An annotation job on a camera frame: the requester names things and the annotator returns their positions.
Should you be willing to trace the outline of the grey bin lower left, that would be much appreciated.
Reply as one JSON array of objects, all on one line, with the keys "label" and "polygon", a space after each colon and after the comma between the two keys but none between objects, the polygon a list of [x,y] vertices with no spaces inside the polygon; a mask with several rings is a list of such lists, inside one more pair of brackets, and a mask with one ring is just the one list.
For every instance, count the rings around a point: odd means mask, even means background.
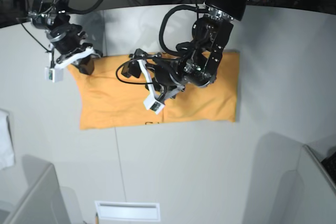
[{"label": "grey bin lower left", "polygon": [[24,155],[28,188],[17,204],[1,201],[1,223],[71,223],[52,162]]}]

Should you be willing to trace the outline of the grey bin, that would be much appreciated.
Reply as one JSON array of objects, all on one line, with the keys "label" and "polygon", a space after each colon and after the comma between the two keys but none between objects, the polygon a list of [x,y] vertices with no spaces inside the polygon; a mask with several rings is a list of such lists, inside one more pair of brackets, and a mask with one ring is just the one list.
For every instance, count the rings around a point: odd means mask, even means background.
[{"label": "grey bin", "polygon": [[269,223],[335,223],[335,184],[309,146],[283,174]]},{"label": "grey bin", "polygon": [[17,204],[1,201],[1,223],[71,223],[52,162],[24,155],[28,188]]}]

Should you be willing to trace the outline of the grey bin lower right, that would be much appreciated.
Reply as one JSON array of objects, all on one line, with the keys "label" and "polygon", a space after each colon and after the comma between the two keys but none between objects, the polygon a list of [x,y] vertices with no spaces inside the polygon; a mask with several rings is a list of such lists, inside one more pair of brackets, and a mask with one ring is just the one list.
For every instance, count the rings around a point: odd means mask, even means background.
[{"label": "grey bin lower right", "polygon": [[269,223],[335,223],[335,184],[309,146],[283,174]]}]

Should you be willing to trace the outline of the white cloth at left edge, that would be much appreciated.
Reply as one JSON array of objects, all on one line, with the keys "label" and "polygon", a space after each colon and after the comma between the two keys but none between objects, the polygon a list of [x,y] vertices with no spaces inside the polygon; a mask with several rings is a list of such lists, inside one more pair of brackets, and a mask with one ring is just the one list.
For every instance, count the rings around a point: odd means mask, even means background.
[{"label": "white cloth at left edge", "polygon": [[8,113],[1,110],[0,118],[0,152],[1,170],[15,165],[15,154],[9,129]]}]

